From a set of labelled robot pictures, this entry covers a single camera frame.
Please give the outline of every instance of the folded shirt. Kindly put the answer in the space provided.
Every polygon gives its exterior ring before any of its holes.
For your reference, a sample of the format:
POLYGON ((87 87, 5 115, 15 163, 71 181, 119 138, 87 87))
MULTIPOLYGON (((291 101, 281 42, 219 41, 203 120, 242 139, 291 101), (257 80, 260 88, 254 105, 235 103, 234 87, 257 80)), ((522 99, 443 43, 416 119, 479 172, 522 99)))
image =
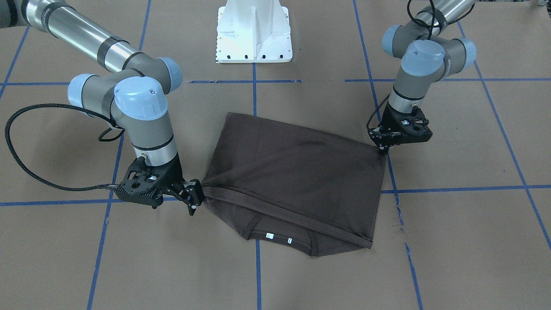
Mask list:
POLYGON ((374 146, 229 113, 202 181, 205 205, 247 240, 310 256, 371 248, 385 164, 374 146))

